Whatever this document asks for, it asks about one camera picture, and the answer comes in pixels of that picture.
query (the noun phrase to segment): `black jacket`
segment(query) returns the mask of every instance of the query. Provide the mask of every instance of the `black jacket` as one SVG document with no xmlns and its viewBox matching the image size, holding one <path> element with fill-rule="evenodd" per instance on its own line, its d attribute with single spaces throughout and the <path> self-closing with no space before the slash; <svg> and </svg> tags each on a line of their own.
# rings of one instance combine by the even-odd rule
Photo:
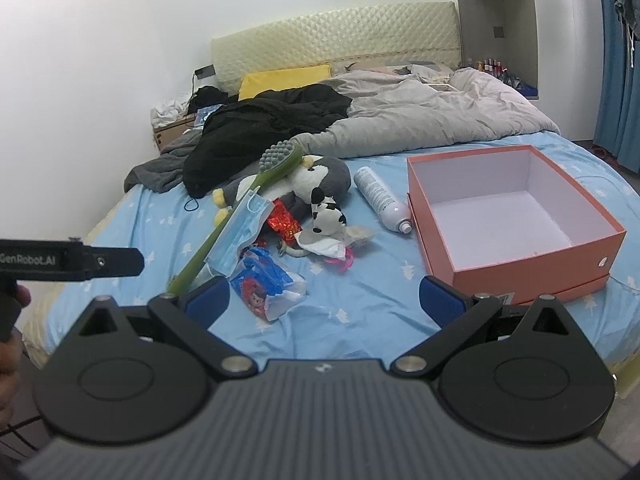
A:
<svg viewBox="0 0 640 480">
<path fill-rule="evenodd" d="M 184 163 L 187 192 L 202 198 L 211 189 L 258 160 L 280 140 L 316 134 L 347 117 L 351 99 L 329 86 L 313 84 L 223 106 L 204 124 L 199 144 Z"/>
</svg>

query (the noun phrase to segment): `black cord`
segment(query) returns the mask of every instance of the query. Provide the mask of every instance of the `black cord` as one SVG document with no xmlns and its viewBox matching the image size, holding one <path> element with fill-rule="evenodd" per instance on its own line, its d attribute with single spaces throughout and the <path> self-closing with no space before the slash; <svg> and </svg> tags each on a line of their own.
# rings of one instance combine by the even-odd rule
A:
<svg viewBox="0 0 640 480">
<path fill-rule="evenodd" d="M 23 453 L 21 453 L 20 451 L 18 451 L 17 449 L 15 449 L 15 447 L 9 446 L 6 442 L 3 442 L 2 440 L 0 440 L 0 444 L 2 444 L 3 446 L 8 447 L 11 451 L 13 451 L 16 455 L 20 455 L 22 458 L 27 458 L 27 456 Z"/>
<path fill-rule="evenodd" d="M 38 415 L 38 416 L 32 416 L 31 418 L 28 418 L 27 420 L 23 420 L 22 422 L 19 422 L 15 426 L 7 425 L 7 427 L 11 428 L 11 429 L 10 430 L 0 431 L 0 438 L 2 438 L 4 436 L 7 436 L 8 434 L 15 433 L 15 430 L 19 430 L 20 428 L 24 428 L 25 426 L 28 426 L 29 424 L 33 424 L 34 422 L 37 422 L 39 420 L 42 420 L 42 417 Z"/>
<path fill-rule="evenodd" d="M 6 426 L 25 446 L 31 448 L 32 451 L 38 450 L 38 448 L 35 447 L 31 442 L 29 442 L 26 438 L 24 438 L 20 433 L 15 431 L 15 428 L 11 424 L 7 424 Z"/>
<path fill-rule="evenodd" d="M 187 111 L 189 111 L 189 108 L 191 108 L 191 101 L 193 100 L 193 96 L 196 93 L 196 73 L 195 71 L 193 72 L 193 75 L 191 76 L 191 97 L 189 97 L 189 102 L 187 104 Z"/>
<path fill-rule="evenodd" d="M 191 202 L 191 200 L 193 200 L 196 203 L 196 207 L 194 207 L 193 209 L 187 209 L 187 206 L 189 205 L 189 203 Z M 191 211 L 196 211 L 197 208 L 200 207 L 200 204 L 198 204 L 198 200 L 196 198 L 191 198 L 190 200 L 187 201 L 187 203 L 184 205 L 184 210 L 191 212 Z"/>
</svg>

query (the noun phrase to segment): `green back scrubber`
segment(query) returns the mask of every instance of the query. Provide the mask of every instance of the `green back scrubber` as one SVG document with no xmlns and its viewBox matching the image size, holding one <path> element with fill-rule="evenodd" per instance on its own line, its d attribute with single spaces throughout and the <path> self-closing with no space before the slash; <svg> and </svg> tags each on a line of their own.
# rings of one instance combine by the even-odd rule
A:
<svg viewBox="0 0 640 480">
<path fill-rule="evenodd" d="M 269 186 L 287 176 L 302 162 L 302 150 L 297 144 L 290 140 L 279 142 L 271 146 L 260 158 L 258 165 L 258 174 L 255 176 L 254 182 L 249 189 L 257 189 L 259 194 L 264 193 Z M 169 282 L 167 292 L 172 292 L 180 296 L 189 290 L 191 283 L 196 279 L 197 275 L 204 267 L 205 258 L 209 254 L 213 244 L 216 243 L 222 229 L 234 215 L 236 206 L 233 207 L 231 213 L 220 222 L 220 225 L 214 229 L 209 237 L 204 241 L 202 246 L 193 255 L 191 260 L 184 266 L 177 276 Z"/>
</svg>

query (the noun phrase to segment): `white cabinet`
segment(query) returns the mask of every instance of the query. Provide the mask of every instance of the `white cabinet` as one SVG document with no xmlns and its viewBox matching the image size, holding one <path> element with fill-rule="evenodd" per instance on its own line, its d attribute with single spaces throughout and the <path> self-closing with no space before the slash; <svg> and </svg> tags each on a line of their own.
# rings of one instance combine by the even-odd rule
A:
<svg viewBox="0 0 640 480">
<path fill-rule="evenodd" d="M 535 0 L 538 24 L 538 101 L 532 101 L 560 128 L 571 135 L 574 90 L 573 0 Z"/>
<path fill-rule="evenodd" d="M 600 0 L 573 0 L 575 23 L 574 113 L 575 140 L 591 140 L 598 121 L 602 93 L 604 38 Z"/>
<path fill-rule="evenodd" d="M 593 139 L 604 57 L 600 0 L 535 3 L 540 98 L 532 103 L 566 139 Z"/>
</svg>

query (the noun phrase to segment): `human hand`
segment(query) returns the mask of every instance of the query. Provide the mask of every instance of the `human hand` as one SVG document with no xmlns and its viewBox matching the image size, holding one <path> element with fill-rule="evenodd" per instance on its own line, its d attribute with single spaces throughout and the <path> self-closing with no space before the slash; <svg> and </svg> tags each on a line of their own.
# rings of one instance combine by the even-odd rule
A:
<svg viewBox="0 0 640 480">
<path fill-rule="evenodd" d="M 31 302 L 29 290 L 18 285 L 15 299 L 23 306 Z M 14 397 L 20 389 L 18 365 L 22 354 L 22 339 L 13 330 L 9 341 L 0 343 L 0 428 L 4 428 L 14 415 Z"/>
</svg>

